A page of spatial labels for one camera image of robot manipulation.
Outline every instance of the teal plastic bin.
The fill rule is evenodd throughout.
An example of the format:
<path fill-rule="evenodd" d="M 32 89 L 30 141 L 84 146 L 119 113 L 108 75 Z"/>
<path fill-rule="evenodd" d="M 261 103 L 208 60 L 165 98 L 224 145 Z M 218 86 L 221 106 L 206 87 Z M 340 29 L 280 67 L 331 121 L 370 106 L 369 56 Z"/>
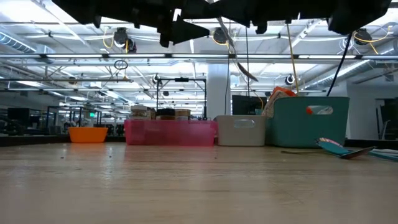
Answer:
<path fill-rule="evenodd" d="M 306 109 L 311 106 L 313 114 Z M 330 106 L 332 114 L 317 114 Z M 315 140 L 328 138 L 344 145 L 348 118 L 348 97 L 290 97 L 274 103 L 274 117 L 266 121 L 266 144 L 280 147 L 318 147 Z"/>

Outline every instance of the white pillar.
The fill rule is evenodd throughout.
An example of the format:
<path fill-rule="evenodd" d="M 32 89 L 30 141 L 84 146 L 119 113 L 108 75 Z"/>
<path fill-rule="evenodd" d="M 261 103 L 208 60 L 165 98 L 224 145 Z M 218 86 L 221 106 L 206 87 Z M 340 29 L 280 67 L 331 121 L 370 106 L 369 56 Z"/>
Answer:
<path fill-rule="evenodd" d="M 207 117 L 231 114 L 231 85 L 228 65 L 208 65 L 207 73 Z"/>

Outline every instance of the clear pink container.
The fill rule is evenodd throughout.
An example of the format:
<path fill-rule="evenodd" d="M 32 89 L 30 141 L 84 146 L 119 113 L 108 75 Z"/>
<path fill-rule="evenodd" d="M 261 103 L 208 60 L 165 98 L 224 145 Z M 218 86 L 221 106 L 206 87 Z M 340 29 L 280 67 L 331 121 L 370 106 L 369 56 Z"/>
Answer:
<path fill-rule="evenodd" d="M 125 120 L 128 145 L 213 146 L 215 121 Z"/>

